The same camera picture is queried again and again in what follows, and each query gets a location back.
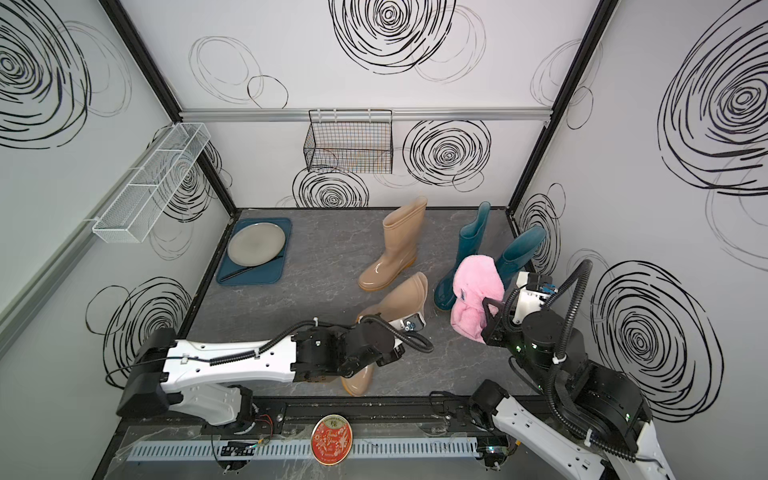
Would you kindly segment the green rubber boot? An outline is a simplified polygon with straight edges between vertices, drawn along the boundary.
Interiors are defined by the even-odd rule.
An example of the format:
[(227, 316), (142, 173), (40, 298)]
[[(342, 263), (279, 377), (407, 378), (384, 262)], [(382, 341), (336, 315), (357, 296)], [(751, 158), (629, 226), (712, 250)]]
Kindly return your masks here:
[(543, 227), (532, 226), (517, 236), (499, 255), (495, 267), (504, 289), (509, 287), (513, 277), (534, 257), (546, 238), (547, 233)]
[(455, 274), (466, 257), (478, 253), (486, 230), (490, 210), (491, 204), (488, 201), (483, 201), (478, 206), (475, 219), (459, 230), (455, 262), (451, 269), (440, 279), (434, 290), (433, 301), (439, 310), (449, 311), (455, 304), (456, 295), (453, 290)]

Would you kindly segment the pink microfiber cloth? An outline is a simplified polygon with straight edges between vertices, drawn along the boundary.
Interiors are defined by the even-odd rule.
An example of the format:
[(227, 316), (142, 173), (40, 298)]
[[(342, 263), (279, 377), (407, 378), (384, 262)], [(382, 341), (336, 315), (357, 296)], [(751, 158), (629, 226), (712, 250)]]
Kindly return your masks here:
[(450, 313), (452, 328), (463, 337), (484, 344), (482, 331), (487, 326), (487, 320), (482, 302), (486, 298), (501, 301), (504, 292), (503, 282), (492, 257), (466, 257), (453, 279), (456, 301)]

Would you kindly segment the beige rubber boot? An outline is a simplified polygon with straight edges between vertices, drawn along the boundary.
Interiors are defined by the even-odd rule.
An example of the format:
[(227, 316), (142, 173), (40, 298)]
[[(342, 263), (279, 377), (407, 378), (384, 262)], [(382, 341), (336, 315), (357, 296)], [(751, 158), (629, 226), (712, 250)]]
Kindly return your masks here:
[[(369, 306), (361, 311), (357, 320), (365, 315), (380, 314), (382, 319), (393, 323), (416, 312), (424, 313), (424, 303), (428, 293), (428, 278), (422, 272), (417, 272), (402, 282), (378, 304)], [(353, 397), (363, 396), (372, 381), (374, 364), (366, 366), (351, 378), (343, 378), (345, 391)]]
[(419, 196), (384, 218), (384, 251), (359, 276), (358, 286), (361, 289), (369, 292), (381, 290), (415, 262), (427, 205), (428, 199)]

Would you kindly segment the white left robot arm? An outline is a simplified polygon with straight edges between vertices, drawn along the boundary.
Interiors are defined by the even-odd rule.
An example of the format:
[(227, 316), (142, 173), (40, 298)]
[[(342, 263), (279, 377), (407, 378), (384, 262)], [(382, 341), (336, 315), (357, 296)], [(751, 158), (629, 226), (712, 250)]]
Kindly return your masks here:
[(239, 343), (192, 342), (163, 328), (129, 366), (117, 414), (150, 418), (175, 411), (211, 426), (241, 422), (252, 406), (245, 383), (351, 378), (371, 364), (399, 360), (405, 338), (379, 316), (351, 326), (304, 321), (279, 338)]

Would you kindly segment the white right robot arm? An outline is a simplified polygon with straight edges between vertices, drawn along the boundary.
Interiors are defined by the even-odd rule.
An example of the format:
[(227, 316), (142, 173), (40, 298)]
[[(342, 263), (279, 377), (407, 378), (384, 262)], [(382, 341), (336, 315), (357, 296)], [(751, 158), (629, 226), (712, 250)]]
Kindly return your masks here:
[(567, 313), (559, 315), (544, 300), (515, 321), (522, 309), (517, 296), (505, 303), (483, 300), (483, 340), (510, 351), (510, 364), (534, 382), (548, 417), (538, 418), (485, 380), (469, 400), (473, 423), (527, 445), (569, 479), (673, 478), (640, 388), (589, 359), (575, 327), (580, 305), (573, 296)]

